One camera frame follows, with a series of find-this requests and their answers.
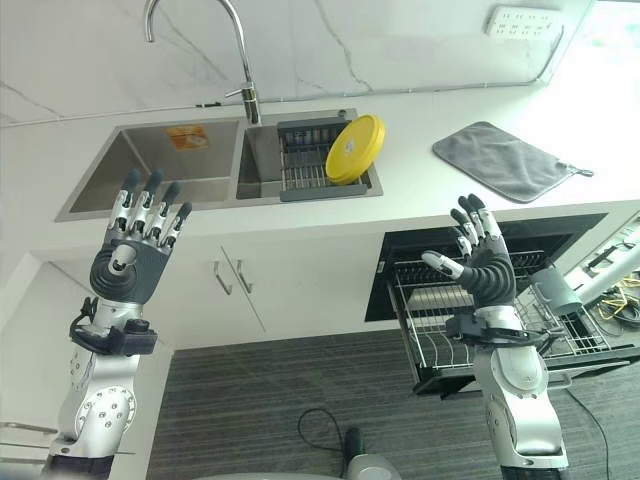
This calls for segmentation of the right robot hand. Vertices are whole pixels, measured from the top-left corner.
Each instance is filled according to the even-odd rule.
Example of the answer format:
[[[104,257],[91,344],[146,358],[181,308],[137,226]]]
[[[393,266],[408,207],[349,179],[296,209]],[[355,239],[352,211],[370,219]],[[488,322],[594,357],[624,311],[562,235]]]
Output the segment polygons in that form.
[[[516,277],[498,222],[474,194],[459,197],[458,205],[450,211],[457,222],[451,231],[463,261],[432,250],[422,253],[422,261],[472,295],[477,309],[513,306]]]

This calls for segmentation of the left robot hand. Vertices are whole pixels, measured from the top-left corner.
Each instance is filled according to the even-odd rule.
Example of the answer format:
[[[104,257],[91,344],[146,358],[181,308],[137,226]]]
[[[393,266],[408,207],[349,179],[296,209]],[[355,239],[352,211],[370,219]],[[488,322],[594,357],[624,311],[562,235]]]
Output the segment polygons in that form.
[[[101,249],[90,269],[94,293],[115,302],[146,304],[152,297],[192,211],[185,202],[169,220],[181,187],[172,182],[161,199],[156,192],[164,173],[151,173],[140,192],[140,172],[130,171],[113,203]]]

